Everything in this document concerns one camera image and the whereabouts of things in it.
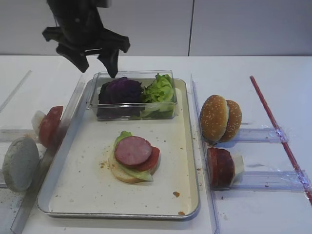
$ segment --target clear plastic box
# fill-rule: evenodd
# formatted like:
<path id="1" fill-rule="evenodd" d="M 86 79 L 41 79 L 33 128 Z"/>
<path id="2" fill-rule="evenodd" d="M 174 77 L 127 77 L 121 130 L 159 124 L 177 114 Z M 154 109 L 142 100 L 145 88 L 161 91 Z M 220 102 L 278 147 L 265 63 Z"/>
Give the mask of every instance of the clear plastic box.
<path id="1" fill-rule="evenodd" d="M 156 79 L 156 75 L 168 74 L 172 78 L 172 87 L 174 91 L 173 98 L 167 102 L 151 103 L 115 103 L 99 104 L 99 94 L 102 85 L 127 77 L 141 83 L 142 87 L 147 87 Z M 165 71 L 121 71 L 116 78 L 110 78 L 108 73 L 100 72 L 94 75 L 90 87 L 90 93 L 87 99 L 87 110 L 91 109 L 98 121 L 105 120 L 127 120 L 127 119 L 168 119 L 176 115 L 177 99 L 176 88 L 173 73 L 170 70 Z"/>

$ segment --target red stick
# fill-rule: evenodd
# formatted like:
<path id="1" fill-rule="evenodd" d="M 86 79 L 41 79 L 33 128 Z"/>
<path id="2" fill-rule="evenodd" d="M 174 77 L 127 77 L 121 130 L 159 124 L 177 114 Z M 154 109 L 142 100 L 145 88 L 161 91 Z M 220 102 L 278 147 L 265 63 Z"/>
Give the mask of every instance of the red stick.
<path id="1" fill-rule="evenodd" d="M 278 126 L 278 124 L 277 124 L 277 122 L 276 122 L 276 120 L 275 120 L 275 118 L 274 118 L 274 116 L 273 116 L 273 114 L 272 114 L 272 112 L 271 112 L 271 110 L 270 110 L 270 108 L 269 108 L 267 102 L 265 101 L 265 99 L 264 99 L 264 97 L 263 97 L 263 95 L 262 95 L 262 93 L 261 93 L 261 91 L 260 91 L 260 88 L 259 88 L 259 86 L 257 85 L 257 82 L 255 81 L 255 79 L 254 79 L 253 76 L 250 77 L 250 80 L 252 81 L 252 84 L 253 84 L 253 86 L 254 86 L 254 89 L 256 90 L 256 92 L 257 92 L 257 94 L 258 94 L 258 96 L 259 96 L 259 98 L 260 98 L 260 101 L 261 101 L 261 103 L 262 103 L 262 105 L 263 105 L 265 111 L 267 112 L 268 117 L 269 117 L 269 119 L 270 119 L 270 121 L 271 121 L 273 127 L 276 128 L 276 129 L 279 129 L 279 126 Z M 287 142 L 282 142 L 282 145 L 283 145 L 283 147 L 284 147 L 284 150 L 285 150 L 285 152 L 286 152 L 286 154 L 287 154 L 287 156 L 288 156 L 290 162 L 292 163 L 293 168 L 297 171 L 297 173 L 301 173 L 302 171 L 301 171 L 301 169 L 300 169 L 300 166 L 299 166 L 299 164 L 298 164 L 296 158 L 294 157 L 294 155 L 293 155 L 293 153 L 292 153 L 292 151 L 291 151 L 291 149 L 290 149 L 288 143 L 287 143 Z M 300 180 L 300 182 L 304 185 L 304 181 L 302 181 L 302 178 L 301 178 L 301 177 L 299 177 L 299 180 Z M 306 192 L 306 195 L 307 195 L 307 197 L 308 197 L 308 199 L 309 199 L 309 201 L 310 201 L 310 203 L 311 203 L 311 205 L 312 205 L 312 193 L 311 193 L 311 191 L 310 191 L 310 190 L 307 190 L 307 189 L 305 188 L 305 192 Z"/>

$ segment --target sesame bun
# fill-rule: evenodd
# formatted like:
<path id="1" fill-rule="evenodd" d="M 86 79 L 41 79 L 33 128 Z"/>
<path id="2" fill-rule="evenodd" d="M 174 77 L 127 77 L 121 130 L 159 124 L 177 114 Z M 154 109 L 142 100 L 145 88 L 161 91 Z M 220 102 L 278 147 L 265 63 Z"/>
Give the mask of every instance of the sesame bun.
<path id="1" fill-rule="evenodd" d="M 207 98 L 199 117 L 203 136 L 211 141 L 219 141 L 225 133 L 229 119 L 225 98 L 219 95 Z"/>
<path id="2" fill-rule="evenodd" d="M 229 108 L 229 120 L 224 135 L 221 137 L 221 142 L 231 140 L 238 132 L 242 123 L 242 112 L 239 105 L 235 101 L 226 100 Z"/>

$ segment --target gray bun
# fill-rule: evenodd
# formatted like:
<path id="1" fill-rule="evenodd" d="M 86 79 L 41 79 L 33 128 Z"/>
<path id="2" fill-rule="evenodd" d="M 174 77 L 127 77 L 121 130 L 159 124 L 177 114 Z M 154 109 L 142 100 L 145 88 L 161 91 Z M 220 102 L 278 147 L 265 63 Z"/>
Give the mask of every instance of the gray bun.
<path id="1" fill-rule="evenodd" d="M 27 190 L 39 164 L 36 143 L 30 137 L 16 139 L 4 156 L 2 172 L 7 187 L 13 192 Z"/>

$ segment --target sliced tomato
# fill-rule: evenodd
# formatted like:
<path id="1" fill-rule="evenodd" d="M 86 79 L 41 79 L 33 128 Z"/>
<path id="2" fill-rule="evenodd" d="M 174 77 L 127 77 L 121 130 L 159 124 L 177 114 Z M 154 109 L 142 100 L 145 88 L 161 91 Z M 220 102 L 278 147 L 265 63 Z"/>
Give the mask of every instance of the sliced tomato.
<path id="1" fill-rule="evenodd" d="M 53 135 L 59 126 L 63 109 L 63 106 L 52 107 L 40 124 L 39 141 L 46 148 L 52 143 Z"/>
<path id="2" fill-rule="evenodd" d="M 149 158 L 145 162 L 134 166 L 133 169 L 137 169 L 138 171 L 146 171 L 155 167 L 158 162 L 159 153 L 159 148 L 152 146 L 152 153 Z"/>

